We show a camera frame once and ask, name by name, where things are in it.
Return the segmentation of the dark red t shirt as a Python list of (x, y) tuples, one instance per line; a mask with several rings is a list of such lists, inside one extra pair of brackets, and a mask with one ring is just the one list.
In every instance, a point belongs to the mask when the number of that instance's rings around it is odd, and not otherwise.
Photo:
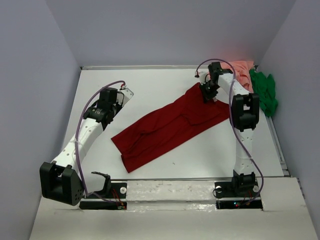
[(227, 120), (229, 105), (204, 102), (196, 83), (174, 102), (154, 110), (112, 137), (128, 173)]

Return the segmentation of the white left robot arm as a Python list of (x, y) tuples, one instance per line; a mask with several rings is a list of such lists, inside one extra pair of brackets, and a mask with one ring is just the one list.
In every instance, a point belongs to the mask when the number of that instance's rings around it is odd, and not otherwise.
[(95, 140), (106, 130), (133, 92), (122, 81), (119, 89), (108, 84), (98, 90), (85, 104), (74, 136), (51, 161), (39, 168), (42, 196), (46, 199), (77, 205), (91, 195), (103, 200), (111, 191), (111, 177), (103, 173), (93, 191), (88, 190), (82, 170), (82, 161)]

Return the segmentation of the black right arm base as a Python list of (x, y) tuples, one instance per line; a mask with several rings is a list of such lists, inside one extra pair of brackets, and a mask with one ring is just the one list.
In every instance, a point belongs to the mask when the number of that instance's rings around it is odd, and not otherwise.
[(217, 210), (263, 209), (258, 183), (254, 187), (235, 190), (230, 181), (214, 183), (212, 195)]

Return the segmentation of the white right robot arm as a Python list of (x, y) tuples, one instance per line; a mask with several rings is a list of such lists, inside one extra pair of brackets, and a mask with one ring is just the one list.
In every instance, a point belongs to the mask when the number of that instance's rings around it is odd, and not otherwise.
[(203, 100), (214, 100), (218, 89), (228, 94), (229, 120), (236, 138), (236, 157), (231, 181), (217, 182), (213, 190), (216, 198), (240, 198), (252, 193), (257, 185), (252, 157), (254, 130), (260, 117), (260, 98), (245, 89), (236, 79), (233, 68), (223, 69), (219, 61), (208, 65), (208, 72), (195, 71)]

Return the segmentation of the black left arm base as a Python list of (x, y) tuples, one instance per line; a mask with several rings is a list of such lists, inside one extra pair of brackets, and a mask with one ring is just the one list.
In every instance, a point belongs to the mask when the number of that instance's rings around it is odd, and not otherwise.
[(128, 183), (125, 181), (112, 181), (110, 191), (107, 194), (103, 195), (102, 193), (99, 193), (99, 195), (106, 199), (106, 201), (94, 194), (91, 194), (80, 201), (79, 208), (81, 210), (126, 210), (127, 188)]

